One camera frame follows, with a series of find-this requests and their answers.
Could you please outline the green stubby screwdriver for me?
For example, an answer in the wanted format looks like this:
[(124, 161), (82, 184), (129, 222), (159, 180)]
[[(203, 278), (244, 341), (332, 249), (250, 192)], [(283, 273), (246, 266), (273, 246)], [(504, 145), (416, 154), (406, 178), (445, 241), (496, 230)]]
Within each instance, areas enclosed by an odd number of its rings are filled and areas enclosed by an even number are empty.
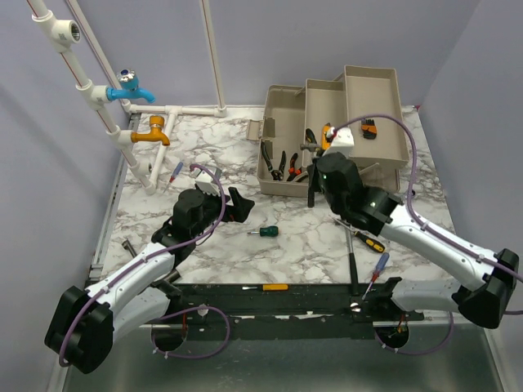
[(274, 238), (279, 235), (279, 228), (276, 225), (261, 227), (259, 229), (248, 231), (247, 235), (258, 235), (260, 237)]

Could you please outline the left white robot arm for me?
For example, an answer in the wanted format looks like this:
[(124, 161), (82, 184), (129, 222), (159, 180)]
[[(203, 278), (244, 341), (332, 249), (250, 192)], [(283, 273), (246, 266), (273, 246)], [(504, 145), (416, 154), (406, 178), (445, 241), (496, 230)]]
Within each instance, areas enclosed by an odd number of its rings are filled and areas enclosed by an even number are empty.
[(98, 283), (62, 293), (45, 346), (57, 353), (62, 367), (88, 374), (132, 329), (153, 319), (175, 321), (180, 301), (153, 283), (169, 275), (220, 223), (245, 222), (254, 205), (234, 187), (226, 195), (206, 194), (198, 187), (182, 191), (172, 215), (131, 261)]

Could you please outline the small claw hammer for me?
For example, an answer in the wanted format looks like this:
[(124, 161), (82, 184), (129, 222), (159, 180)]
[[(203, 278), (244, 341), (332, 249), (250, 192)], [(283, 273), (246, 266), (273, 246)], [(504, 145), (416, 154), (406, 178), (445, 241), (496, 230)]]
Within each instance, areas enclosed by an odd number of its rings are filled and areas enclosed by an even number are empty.
[(302, 143), (300, 144), (301, 151), (309, 151), (313, 157), (319, 157), (322, 155), (322, 148), (318, 144)]

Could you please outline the beige translucent tool box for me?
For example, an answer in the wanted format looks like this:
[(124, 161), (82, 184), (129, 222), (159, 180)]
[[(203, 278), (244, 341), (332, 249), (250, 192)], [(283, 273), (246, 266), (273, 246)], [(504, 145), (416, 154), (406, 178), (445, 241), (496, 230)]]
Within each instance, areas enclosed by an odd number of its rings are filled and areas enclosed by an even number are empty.
[[(375, 140), (360, 129), (363, 118), (377, 127)], [(402, 119), (400, 90), (394, 69), (345, 66), (333, 80), (308, 78), (304, 86), (269, 87), (263, 119), (251, 122), (248, 138), (259, 143), (257, 180), (267, 195), (307, 196), (307, 178), (287, 182), (289, 160), (298, 153), (296, 167), (307, 167), (313, 157), (301, 151), (306, 129), (321, 146), (322, 129), (330, 123), (331, 145), (324, 154), (339, 152), (352, 160), (366, 185), (400, 191), (400, 170), (409, 162)]]

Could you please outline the red black pliers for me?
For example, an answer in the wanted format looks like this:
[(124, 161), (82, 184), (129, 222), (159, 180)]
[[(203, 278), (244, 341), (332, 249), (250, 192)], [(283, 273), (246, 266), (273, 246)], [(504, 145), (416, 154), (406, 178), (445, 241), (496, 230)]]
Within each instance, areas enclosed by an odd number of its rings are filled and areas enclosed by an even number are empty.
[(296, 167), (298, 159), (298, 153), (294, 153), (289, 160), (288, 178), (287, 182), (300, 183), (303, 182), (307, 177), (308, 173), (303, 167)]

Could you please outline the orange hex key set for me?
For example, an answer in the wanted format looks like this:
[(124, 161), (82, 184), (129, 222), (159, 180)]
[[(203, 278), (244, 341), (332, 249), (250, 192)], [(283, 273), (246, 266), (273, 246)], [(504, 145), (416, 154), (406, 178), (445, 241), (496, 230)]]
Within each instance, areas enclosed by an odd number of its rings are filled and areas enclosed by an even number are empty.
[(366, 140), (375, 140), (377, 137), (377, 127), (371, 118), (363, 118), (360, 122), (360, 129)]

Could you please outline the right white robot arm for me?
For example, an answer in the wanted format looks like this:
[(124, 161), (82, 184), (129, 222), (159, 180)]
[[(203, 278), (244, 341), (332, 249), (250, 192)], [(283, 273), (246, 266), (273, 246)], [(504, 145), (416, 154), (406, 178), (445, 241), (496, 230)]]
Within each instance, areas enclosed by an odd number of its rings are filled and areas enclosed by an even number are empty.
[(381, 236), (416, 252), (446, 271), (440, 281), (399, 280), (377, 298), (376, 310), (387, 320), (404, 311), (460, 313), (479, 327), (497, 328), (508, 315), (516, 288), (519, 256), (470, 243), (418, 215), (400, 197), (365, 185), (357, 166), (343, 154), (324, 154), (308, 166), (309, 190), (321, 193), (331, 211), (356, 229)]

